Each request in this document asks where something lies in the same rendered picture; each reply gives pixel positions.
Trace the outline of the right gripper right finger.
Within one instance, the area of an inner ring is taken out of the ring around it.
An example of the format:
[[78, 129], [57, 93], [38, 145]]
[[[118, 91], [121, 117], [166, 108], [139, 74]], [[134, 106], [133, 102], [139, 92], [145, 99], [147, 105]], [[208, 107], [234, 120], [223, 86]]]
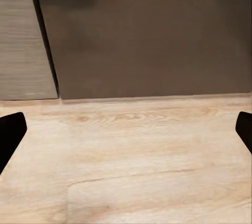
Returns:
[[235, 130], [252, 154], [252, 114], [240, 112]]

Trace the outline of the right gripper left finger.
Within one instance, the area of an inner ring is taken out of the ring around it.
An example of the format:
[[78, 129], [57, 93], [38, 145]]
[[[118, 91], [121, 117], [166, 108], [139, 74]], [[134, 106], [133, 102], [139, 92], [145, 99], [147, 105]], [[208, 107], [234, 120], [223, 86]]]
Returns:
[[27, 132], [23, 112], [0, 118], [0, 174]]

